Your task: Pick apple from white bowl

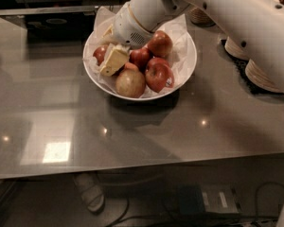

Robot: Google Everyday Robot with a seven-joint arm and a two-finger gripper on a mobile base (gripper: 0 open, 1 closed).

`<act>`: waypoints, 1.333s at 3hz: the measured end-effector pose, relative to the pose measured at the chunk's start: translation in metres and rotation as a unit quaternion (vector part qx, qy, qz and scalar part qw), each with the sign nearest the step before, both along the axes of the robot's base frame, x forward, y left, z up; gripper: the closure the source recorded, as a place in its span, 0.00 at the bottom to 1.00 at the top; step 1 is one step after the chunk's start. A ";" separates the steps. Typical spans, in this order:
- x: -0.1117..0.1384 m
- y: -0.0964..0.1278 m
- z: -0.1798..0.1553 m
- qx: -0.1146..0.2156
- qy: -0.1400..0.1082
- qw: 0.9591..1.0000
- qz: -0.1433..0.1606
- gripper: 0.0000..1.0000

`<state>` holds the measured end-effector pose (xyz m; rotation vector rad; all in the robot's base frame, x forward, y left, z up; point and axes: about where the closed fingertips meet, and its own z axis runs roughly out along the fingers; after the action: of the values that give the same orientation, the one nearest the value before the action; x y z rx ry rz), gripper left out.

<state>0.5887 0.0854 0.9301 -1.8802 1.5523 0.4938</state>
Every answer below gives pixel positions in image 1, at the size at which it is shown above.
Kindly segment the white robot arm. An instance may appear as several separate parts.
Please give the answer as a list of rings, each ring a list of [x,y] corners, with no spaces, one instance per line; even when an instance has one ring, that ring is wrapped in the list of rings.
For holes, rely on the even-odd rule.
[[[284,93],[284,5],[274,0],[131,0],[102,39],[138,48],[191,6],[205,12]]]

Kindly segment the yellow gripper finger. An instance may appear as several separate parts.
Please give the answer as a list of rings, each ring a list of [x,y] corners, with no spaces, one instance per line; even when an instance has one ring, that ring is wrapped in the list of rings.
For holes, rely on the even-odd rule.
[[[108,39],[112,39],[113,36],[114,36],[113,26],[109,25],[107,29],[105,30],[105,32],[103,33],[102,38],[105,40],[108,40]]]
[[[130,48],[122,44],[109,44],[104,61],[99,67],[102,76],[110,77],[116,73],[130,57]]]

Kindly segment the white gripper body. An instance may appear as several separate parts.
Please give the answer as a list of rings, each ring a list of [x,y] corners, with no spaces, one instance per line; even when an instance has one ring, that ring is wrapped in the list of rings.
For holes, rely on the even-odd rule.
[[[154,33],[147,0],[131,0],[124,4],[113,21],[113,37],[130,47],[142,47]]]

